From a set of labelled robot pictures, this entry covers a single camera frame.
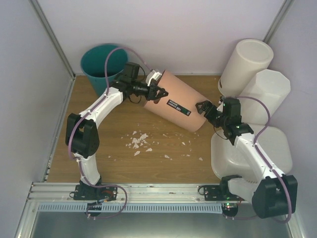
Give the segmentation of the teal plastic bin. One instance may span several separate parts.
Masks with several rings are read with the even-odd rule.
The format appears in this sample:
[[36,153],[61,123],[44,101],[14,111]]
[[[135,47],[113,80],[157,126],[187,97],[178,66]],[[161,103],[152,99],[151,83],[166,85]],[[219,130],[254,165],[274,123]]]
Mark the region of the teal plastic bin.
[[108,81],[112,82],[128,62],[128,54],[125,50],[120,49],[111,53],[117,47],[114,44],[98,45],[84,53],[81,58],[81,69],[98,97],[106,90],[105,65]]

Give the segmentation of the white rectangular basin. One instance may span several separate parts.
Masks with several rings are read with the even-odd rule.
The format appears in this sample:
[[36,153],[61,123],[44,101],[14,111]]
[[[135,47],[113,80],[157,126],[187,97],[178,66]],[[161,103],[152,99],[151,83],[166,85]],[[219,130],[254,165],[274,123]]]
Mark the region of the white rectangular basin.
[[[279,169],[286,174],[292,170],[291,152],[283,131],[269,126],[260,134],[257,142]],[[239,175],[249,182],[257,182],[252,168],[242,153],[232,146],[230,141],[225,140],[222,129],[211,138],[211,167],[219,179]]]

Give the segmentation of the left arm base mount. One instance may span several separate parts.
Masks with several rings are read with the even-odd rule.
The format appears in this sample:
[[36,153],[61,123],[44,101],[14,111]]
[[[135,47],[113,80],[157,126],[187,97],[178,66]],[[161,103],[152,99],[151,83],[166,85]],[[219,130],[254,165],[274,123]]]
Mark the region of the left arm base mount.
[[69,197],[74,200],[114,201],[116,200],[117,188],[95,188],[84,183],[76,185],[75,190],[70,192]]

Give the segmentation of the large white round bin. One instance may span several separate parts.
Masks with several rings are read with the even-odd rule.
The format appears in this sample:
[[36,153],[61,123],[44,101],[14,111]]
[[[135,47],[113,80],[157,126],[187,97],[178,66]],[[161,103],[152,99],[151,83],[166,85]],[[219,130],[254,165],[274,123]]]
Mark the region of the large white round bin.
[[238,96],[256,73],[267,69],[273,59],[272,48],[256,39],[237,43],[218,81],[223,96]]

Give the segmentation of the pink plastic bin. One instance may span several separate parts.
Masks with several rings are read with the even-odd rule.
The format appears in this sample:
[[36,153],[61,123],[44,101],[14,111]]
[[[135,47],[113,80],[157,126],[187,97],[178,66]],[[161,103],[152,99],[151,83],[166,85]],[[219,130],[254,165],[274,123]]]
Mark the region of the pink plastic bin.
[[168,92],[159,101],[147,101],[144,108],[175,125],[195,132],[205,123],[206,118],[197,112],[196,104],[207,100],[188,84],[168,71],[162,73],[158,86]]

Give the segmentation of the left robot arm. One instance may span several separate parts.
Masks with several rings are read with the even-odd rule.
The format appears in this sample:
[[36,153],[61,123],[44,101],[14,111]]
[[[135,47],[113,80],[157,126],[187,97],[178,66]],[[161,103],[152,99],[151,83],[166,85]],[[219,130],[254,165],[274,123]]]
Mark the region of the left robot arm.
[[123,71],[92,105],[79,114],[70,114],[67,118],[65,143],[68,154],[79,166],[80,180],[87,185],[85,195],[90,200],[97,200],[102,195],[101,175],[96,162],[96,152],[100,144],[98,128],[102,121],[131,95],[143,96],[147,101],[168,96],[168,92],[158,86],[161,72],[151,70],[142,82],[137,80],[139,69],[139,64],[126,63]]

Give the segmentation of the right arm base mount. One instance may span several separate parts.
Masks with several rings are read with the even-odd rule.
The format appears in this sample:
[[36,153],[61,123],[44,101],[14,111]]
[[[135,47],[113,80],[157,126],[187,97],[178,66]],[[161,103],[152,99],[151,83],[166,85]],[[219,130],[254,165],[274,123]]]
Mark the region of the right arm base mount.
[[240,197],[233,195],[222,185],[200,185],[198,194],[203,195],[205,201],[239,201]]

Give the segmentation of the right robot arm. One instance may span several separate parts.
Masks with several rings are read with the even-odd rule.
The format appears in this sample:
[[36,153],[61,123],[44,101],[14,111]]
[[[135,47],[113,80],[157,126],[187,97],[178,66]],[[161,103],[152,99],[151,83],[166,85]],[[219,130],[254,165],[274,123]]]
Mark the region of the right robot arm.
[[196,109],[213,127],[222,128],[226,139],[243,155],[256,178],[255,182],[249,182],[240,175],[226,177],[227,184],[219,189],[220,197],[230,201],[239,196],[252,204],[259,218],[289,222],[296,210],[298,182],[293,175],[278,168],[259,144],[259,135],[242,122],[239,98],[223,97],[222,111],[208,100],[198,102]]

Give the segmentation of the white faceted bin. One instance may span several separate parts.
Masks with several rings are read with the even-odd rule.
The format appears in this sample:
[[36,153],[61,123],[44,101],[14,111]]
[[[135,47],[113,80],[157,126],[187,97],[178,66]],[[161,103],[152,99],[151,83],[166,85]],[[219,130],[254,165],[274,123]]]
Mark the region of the white faceted bin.
[[265,69],[251,79],[240,94],[242,122],[264,125],[267,123],[267,112],[256,98],[266,105],[273,115],[290,93],[290,81],[281,72]]

